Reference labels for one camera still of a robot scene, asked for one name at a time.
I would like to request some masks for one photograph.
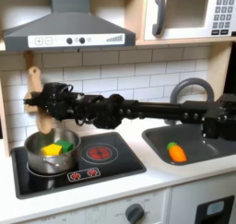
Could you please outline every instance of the range hood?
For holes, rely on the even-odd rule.
[[[4,31],[7,51],[132,46],[136,35],[89,13],[89,0],[52,0],[52,14]]]

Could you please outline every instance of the black knob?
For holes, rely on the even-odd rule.
[[[80,43],[85,43],[85,39],[84,39],[83,37],[81,37],[81,38],[79,39],[79,42],[80,42]]]
[[[139,204],[133,204],[127,208],[125,215],[131,224],[136,224],[144,217],[144,208]]]
[[[72,43],[73,43],[73,40],[72,40],[71,38],[68,38],[68,39],[66,40],[66,42],[67,42],[68,44],[72,44]]]

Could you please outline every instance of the cooking pot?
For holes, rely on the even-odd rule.
[[[42,147],[51,145],[59,139],[73,143],[73,150],[59,156],[41,154]],[[29,168],[41,174],[57,174],[70,170],[77,164],[77,158],[80,156],[80,142],[81,139],[76,133],[63,129],[53,129],[47,135],[40,132],[31,135],[25,141]]]

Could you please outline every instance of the gray faucet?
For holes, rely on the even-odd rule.
[[[214,91],[211,88],[210,84],[201,78],[188,78],[180,82],[172,91],[171,94],[171,103],[177,103],[179,93],[183,88],[186,88],[191,85],[198,85],[203,87],[206,90],[207,101],[214,101]],[[173,120],[165,120],[166,124],[175,125],[176,122]]]

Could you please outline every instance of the microwave door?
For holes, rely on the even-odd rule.
[[[215,2],[217,0],[147,0],[145,40],[210,36]]]

